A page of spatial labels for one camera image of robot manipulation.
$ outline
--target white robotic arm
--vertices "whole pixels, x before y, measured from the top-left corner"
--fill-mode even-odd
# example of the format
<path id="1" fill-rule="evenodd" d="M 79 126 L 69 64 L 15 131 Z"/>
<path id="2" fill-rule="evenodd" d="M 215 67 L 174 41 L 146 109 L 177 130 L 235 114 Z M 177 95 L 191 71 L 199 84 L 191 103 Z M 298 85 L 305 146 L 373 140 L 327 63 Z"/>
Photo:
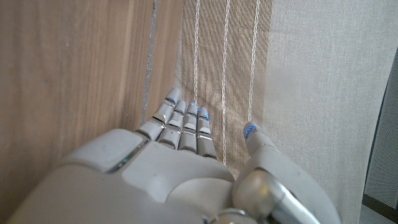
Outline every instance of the white robotic arm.
<path id="1" fill-rule="evenodd" d="M 340 223 L 331 200 L 254 123 L 235 181 L 205 108 L 173 89 L 137 131 L 115 129 L 62 159 L 9 223 Z"/>

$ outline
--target wood grain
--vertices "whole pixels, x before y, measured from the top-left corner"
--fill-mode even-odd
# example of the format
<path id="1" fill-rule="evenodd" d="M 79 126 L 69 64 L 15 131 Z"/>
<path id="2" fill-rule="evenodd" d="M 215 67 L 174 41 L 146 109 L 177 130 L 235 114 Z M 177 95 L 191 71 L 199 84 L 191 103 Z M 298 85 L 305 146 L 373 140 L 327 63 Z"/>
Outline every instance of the wood grain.
<path id="1" fill-rule="evenodd" d="M 182 5 L 159 2 L 160 14 L 178 16 Z M 0 1 L 0 223 L 62 156 L 110 129 L 137 128 L 152 8 L 143 0 Z M 156 29 L 154 42 L 169 54 L 152 64 L 172 81 L 174 64 L 163 65 L 177 48 L 160 45 L 177 42 L 180 18 L 156 26 L 169 28 Z M 151 103 L 171 86 L 151 89 Z"/>
<path id="2" fill-rule="evenodd" d="M 156 112 L 158 102 L 169 93 L 170 89 L 165 86 L 172 86 L 174 82 L 183 0 L 158 1 L 157 7 L 146 119 Z"/>

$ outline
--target beige curtain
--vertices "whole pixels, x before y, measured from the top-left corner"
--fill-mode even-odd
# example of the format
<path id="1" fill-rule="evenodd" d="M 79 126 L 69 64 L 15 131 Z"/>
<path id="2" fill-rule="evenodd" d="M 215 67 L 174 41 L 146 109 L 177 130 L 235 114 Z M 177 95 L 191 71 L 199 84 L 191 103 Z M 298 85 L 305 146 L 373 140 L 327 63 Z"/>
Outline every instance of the beige curtain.
<path id="1" fill-rule="evenodd" d="M 326 190 L 343 223 L 357 223 L 398 2 L 231 0 L 229 11 L 227 3 L 185 1 L 174 85 L 194 101 L 197 66 L 198 104 L 208 108 L 219 161 L 237 176 L 248 159 L 241 129 L 253 70 L 252 120 Z"/>

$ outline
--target vertical thread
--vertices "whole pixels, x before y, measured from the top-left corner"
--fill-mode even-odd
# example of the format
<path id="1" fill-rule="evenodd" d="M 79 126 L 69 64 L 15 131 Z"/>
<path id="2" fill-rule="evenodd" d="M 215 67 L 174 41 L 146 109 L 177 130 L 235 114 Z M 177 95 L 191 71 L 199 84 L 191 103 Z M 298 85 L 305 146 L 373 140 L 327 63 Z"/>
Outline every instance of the vertical thread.
<path id="1" fill-rule="evenodd" d="M 199 10 L 200 0 L 197 0 L 196 13 L 195 13 L 195 43 L 193 53 L 193 92 L 195 103 L 198 104 L 198 36 L 199 36 Z"/>
<path id="2" fill-rule="evenodd" d="M 254 66 L 256 64 L 257 25 L 259 23 L 259 11 L 260 11 L 260 0 L 257 0 L 256 14 L 254 16 L 253 44 L 251 48 L 250 90 L 249 90 L 249 107 L 248 107 L 249 121 L 251 121 L 251 105 L 253 99 Z"/>
<path id="3" fill-rule="evenodd" d="M 228 19 L 230 0 L 226 0 L 225 26 L 224 26 L 224 48 L 223 48 L 223 73 L 221 81 L 221 107 L 223 110 L 223 164 L 226 165 L 226 133 L 225 133 L 225 67 L 226 67 L 226 45 L 228 40 Z"/>
<path id="4" fill-rule="evenodd" d="M 147 72 L 145 75 L 144 83 L 144 97 L 142 99 L 142 111 L 141 111 L 141 124 L 145 121 L 145 114 L 147 111 L 147 99 L 148 99 L 148 87 L 149 87 L 149 77 L 152 71 L 152 50 L 154 48 L 154 34 L 155 34 L 155 22 L 156 22 L 156 4 L 158 0 L 154 1 L 154 9 L 152 11 L 152 19 L 150 22 L 150 32 L 149 32 L 149 48 L 148 48 L 148 58 L 147 58 Z"/>

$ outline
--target white cord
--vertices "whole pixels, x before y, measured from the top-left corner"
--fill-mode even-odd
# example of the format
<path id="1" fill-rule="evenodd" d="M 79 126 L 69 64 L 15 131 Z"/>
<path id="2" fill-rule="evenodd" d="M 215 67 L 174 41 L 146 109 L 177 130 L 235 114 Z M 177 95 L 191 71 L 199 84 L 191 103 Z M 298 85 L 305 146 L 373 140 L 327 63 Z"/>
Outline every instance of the white cord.
<path id="1" fill-rule="evenodd" d="M 250 90 L 249 90 L 249 109 L 248 109 L 249 121 L 251 121 L 251 105 L 253 98 L 254 65 L 256 62 L 257 25 L 259 23 L 259 11 L 260 11 L 260 0 L 257 0 L 256 15 L 254 16 L 254 27 L 253 27 L 253 45 L 251 48 Z"/>
<path id="2" fill-rule="evenodd" d="M 199 9 L 200 0 L 197 0 L 196 14 L 195 14 L 195 43 L 194 43 L 194 53 L 193 53 L 193 92 L 196 105 L 198 104 L 198 36 L 199 36 Z"/>
<path id="3" fill-rule="evenodd" d="M 229 2 L 231 0 L 226 0 L 225 9 L 225 26 L 224 26 L 224 52 L 223 52 L 223 80 L 221 81 L 221 107 L 223 109 L 223 164 L 226 165 L 226 133 L 225 133 L 225 67 L 226 67 L 226 44 L 228 38 L 228 19 L 229 19 Z"/>

